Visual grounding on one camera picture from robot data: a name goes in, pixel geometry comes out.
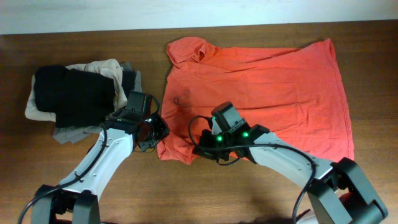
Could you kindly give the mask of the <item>red printed t-shirt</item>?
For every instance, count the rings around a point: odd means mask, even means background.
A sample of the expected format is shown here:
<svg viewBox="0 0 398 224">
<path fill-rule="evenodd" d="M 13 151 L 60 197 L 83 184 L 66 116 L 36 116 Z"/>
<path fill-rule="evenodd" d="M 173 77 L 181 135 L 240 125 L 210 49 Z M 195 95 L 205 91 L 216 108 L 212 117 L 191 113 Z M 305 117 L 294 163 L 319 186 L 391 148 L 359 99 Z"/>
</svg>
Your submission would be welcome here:
<svg viewBox="0 0 398 224">
<path fill-rule="evenodd" d="M 349 107 L 333 42 L 304 48 L 217 47 L 199 37 L 167 45 L 172 63 L 161 115 L 170 134 L 157 146 L 162 160 L 191 164 L 205 116 L 231 102 L 260 124 L 310 154 L 354 157 Z"/>
</svg>

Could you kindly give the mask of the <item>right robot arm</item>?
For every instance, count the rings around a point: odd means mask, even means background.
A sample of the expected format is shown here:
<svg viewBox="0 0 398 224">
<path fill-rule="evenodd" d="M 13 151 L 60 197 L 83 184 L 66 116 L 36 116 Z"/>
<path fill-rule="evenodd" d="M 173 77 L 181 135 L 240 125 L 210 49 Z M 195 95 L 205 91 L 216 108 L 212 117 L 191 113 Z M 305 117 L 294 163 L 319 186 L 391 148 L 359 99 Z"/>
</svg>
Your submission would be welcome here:
<svg viewBox="0 0 398 224">
<path fill-rule="evenodd" d="M 195 155 L 231 164 L 229 156 L 268 167 L 301 187 L 294 209 L 294 223 L 380 223 L 387 207 L 355 161 L 338 162 L 303 152 L 259 124 L 248 125 L 229 101 L 206 118 Z"/>
</svg>

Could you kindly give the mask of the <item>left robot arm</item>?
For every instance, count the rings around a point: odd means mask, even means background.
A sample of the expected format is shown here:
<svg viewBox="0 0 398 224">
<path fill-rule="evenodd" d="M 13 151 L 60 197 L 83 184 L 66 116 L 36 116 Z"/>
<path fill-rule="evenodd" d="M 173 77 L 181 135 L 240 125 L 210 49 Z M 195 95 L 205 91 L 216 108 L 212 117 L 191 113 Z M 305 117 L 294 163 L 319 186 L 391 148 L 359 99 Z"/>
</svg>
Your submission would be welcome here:
<svg viewBox="0 0 398 224">
<path fill-rule="evenodd" d="M 150 94 L 131 91 L 127 105 L 101 124 L 97 142 L 79 165 L 56 186 L 42 185 L 21 211 L 21 223 L 32 209 L 32 223 L 60 223 L 57 215 L 70 212 L 72 223 L 101 223 L 99 200 L 108 182 L 135 149 L 155 149 L 169 134 Z"/>
</svg>

